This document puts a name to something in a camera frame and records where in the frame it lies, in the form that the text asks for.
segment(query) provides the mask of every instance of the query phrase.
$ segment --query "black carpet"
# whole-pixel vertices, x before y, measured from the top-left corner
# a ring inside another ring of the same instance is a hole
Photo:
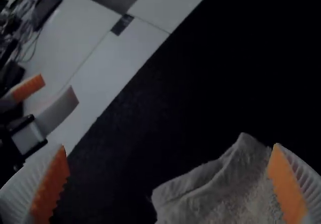
[[[152,190],[217,158],[240,132],[320,172],[316,6],[204,0],[70,154],[51,223],[154,223]]]

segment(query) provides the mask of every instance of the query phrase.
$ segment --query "electronic equipment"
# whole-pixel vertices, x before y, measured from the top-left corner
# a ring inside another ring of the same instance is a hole
[[[46,20],[60,5],[62,0],[38,0],[32,15],[32,24],[34,31],[42,28]]]

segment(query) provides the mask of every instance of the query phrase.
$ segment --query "towel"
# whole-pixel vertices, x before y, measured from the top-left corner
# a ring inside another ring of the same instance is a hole
[[[241,133],[219,159],[153,191],[157,224],[285,223],[266,168],[271,149]]]

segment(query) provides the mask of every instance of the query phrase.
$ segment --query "orange plastic piece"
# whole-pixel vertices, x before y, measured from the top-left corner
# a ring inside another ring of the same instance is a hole
[[[31,205],[30,212],[35,224],[49,224],[49,218],[53,215],[56,202],[60,199],[59,194],[63,191],[63,185],[69,175],[65,148],[61,147],[51,162]]]
[[[301,223],[302,218],[307,215],[306,202],[292,167],[278,145],[273,146],[267,174],[273,182],[274,193],[284,213],[285,222]]]
[[[28,98],[31,94],[38,91],[42,87],[45,86],[45,81],[42,78],[41,74],[34,76],[33,78],[26,80],[26,82],[22,83],[21,86],[18,86],[13,92],[13,98],[18,103],[26,98]]]

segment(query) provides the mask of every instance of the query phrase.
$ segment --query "white table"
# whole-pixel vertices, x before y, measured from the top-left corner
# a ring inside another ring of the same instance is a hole
[[[79,105],[48,136],[48,144],[63,143],[69,154],[168,36],[139,19],[119,37],[109,32],[72,77]]]
[[[25,112],[65,87],[120,18],[91,0],[63,0],[45,23],[33,58],[23,65],[24,78],[41,73],[46,82],[24,102]]]
[[[201,1],[137,0],[128,13],[168,33],[173,33]]]

